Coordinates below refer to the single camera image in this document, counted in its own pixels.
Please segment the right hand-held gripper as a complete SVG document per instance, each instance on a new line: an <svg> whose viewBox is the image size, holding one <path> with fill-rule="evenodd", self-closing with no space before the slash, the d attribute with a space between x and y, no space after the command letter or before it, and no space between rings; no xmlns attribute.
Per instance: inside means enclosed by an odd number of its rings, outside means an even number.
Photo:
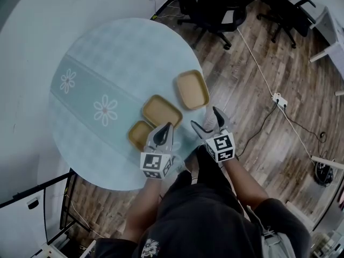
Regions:
<svg viewBox="0 0 344 258"><path fill-rule="evenodd" d="M234 158L235 143L233 133L228 130L230 124L228 116L215 106L213 112L218 124L212 130L205 130L193 120L191 121L191 127L202 140L205 140L206 150L214 161L223 162Z"/></svg>

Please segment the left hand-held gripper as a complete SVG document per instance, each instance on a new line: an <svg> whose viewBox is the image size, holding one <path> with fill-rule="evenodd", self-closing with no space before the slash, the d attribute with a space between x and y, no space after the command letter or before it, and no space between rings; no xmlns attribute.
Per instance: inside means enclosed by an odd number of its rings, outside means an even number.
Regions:
<svg viewBox="0 0 344 258"><path fill-rule="evenodd" d="M172 154L173 140L174 127L170 122L149 133L140 157L140 170L147 178L163 180L167 176L175 158Z"/></svg>

